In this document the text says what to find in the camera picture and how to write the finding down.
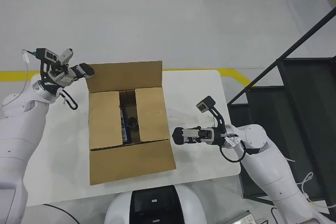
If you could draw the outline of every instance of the cardboard flap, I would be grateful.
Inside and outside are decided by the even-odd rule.
[[[162,88],[136,89],[139,135],[142,142],[169,139]]]
[[[90,184],[174,170],[169,140],[90,151]]]
[[[119,92],[89,94],[90,149],[122,144]]]
[[[90,64],[95,75],[87,79],[89,92],[162,87],[162,61]]]

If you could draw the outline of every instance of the gray floor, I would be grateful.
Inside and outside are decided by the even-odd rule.
[[[43,7],[51,13],[44,15]],[[239,68],[252,80],[332,7],[332,0],[0,1],[0,71],[25,68],[22,48],[59,52],[71,47],[72,64],[161,59],[165,68]],[[292,56],[335,54],[336,18]],[[38,66],[32,62],[30,69]],[[228,101],[242,89],[232,78],[224,77],[222,82]],[[280,83],[278,72],[272,71],[258,85]],[[0,104],[21,86],[21,82],[0,83]],[[274,223],[270,206],[241,198],[237,176],[186,185],[202,201],[208,223],[245,210],[257,223],[264,219]],[[54,205],[81,223],[103,223],[115,196]],[[74,222],[61,211],[33,206],[27,207],[22,223]]]

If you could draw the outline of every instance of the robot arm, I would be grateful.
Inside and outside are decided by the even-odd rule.
[[[175,128],[172,135],[174,142],[176,144],[205,142],[218,145],[220,149],[233,148],[240,158],[233,162],[241,162],[251,179],[266,192],[277,207],[286,224],[311,220],[333,223],[306,200],[295,183],[285,157],[268,138],[263,127],[250,124],[236,128],[231,124],[224,124],[223,117],[214,105],[214,100],[208,96],[197,104],[197,108],[202,113],[210,111],[218,120],[217,127]]]
[[[32,54],[41,60],[41,80],[20,96],[6,97],[0,112],[0,223],[22,220],[27,202],[22,180],[27,163],[43,136],[49,104],[55,102],[63,88],[94,74],[86,64],[69,68],[72,49],[60,57],[43,48]]]

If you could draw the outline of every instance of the yellow floor stripe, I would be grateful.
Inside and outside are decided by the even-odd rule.
[[[243,86],[247,86],[250,80],[233,68],[177,68],[164,69],[164,71],[192,71],[192,70],[217,70],[222,77],[232,77]],[[40,71],[29,71],[29,80]],[[19,82],[26,78],[25,71],[0,72],[0,82]]]
[[[40,71],[29,71],[29,80]],[[26,71],[0,72],[0,82],[19,82],[26,79]]]
[[[217,70],[221,77],[232,77],[243,86],[247,86],[251,81],[233,68],[173,68],[164,71],[193,71],[193,70]]]

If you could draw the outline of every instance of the table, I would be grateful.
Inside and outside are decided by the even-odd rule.
[[[166,71],[163,73],[162,85],[171,134],[175,127],[214,125],[210,113],[202,114],[195,107],[207,95],[214,98],[217,110],[225,122],[230,123],[217,71]],[[86,81],[79,80],[66,90],[77,101],[78,109],[73,111],[63,105],[62,99],[50,106],[43,138],[29,161],[24,177],[29,192],[27,206],[240,173],[240,164],[227,162],[220,155],[217,146],[204,143],[176,146],[171,140],[176,170],[90,186]],[[225,154],[233,160],[237,159],[234,150],[225,150]]]

